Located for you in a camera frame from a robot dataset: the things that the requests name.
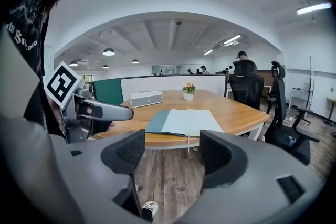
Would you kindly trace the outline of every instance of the potted plant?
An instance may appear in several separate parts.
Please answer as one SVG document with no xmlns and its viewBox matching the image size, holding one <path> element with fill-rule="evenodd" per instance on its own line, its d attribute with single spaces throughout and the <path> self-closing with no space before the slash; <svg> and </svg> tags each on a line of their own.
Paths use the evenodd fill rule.
<svg viewBox="0 0 336 224">
<path fill-rule="evenodd" d="M 183 91 L 183 99 L 185 101 L 191 101 L 194 98 L 194 93 L 195 93 L 195 85 L 191 84 L 191 83 L 187 83 L 187 85 L 185 87 L 183 87 L 182 91 Z"/>
</svg>

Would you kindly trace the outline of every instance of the white sneaker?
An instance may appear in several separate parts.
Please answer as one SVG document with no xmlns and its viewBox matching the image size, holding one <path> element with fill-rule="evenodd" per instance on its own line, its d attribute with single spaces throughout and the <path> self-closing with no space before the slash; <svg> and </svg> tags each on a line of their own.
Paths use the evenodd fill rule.
<svg viewBox="0 0 336 224">
<path fill-rule="evenodd" d="M 152 211 L 153 213 L 153 216 L 156 214 L 158 208 L 159 208 L 159 205 L 154 202 L 154 201 L 147 201 L 143 206 L 142 208 L 146 208 L 146 209 L 149 209 Z"/>
</svg>

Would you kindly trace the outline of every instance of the book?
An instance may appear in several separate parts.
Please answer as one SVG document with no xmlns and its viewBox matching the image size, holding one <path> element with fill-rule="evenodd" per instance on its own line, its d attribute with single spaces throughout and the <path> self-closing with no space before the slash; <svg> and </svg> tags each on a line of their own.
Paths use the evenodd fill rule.
<svg viewBox="0 0 336 224">
<path fill-rule="evenodd" d="M 148 123 L 148 133 L 200 136 L 200 130 L 223 132 L 210 110 L 161 110 Z"/>
</svg>

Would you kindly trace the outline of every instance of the black hair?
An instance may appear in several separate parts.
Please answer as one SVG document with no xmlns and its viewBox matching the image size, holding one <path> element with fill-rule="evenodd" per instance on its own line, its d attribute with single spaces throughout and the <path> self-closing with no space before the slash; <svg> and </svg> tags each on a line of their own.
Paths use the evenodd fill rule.
<svg viewBox="0 0 336 224">
<path fill-rule="evenodd" d="M 247 56 L 246 52 L 244 52 L 243 50 L 241 50 L 241 51 L 238 53 L 237 59 L 239 59 L 239 57 L 242 56 L 242 55 Z"/>
</svg>

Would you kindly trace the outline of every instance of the white flower pot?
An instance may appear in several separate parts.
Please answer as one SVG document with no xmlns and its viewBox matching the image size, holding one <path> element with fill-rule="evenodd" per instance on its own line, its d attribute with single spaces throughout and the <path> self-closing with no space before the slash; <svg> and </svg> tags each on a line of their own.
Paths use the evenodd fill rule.
<svg viewBox="0 0 336 224">
<path fill-rule="evenodd" d="M 194 95 L 192 93 L 187 93 L 187 92 L 183 92 L 183 99 L 185 101 L 191 101 L 193 100 Z"/>
</svg>

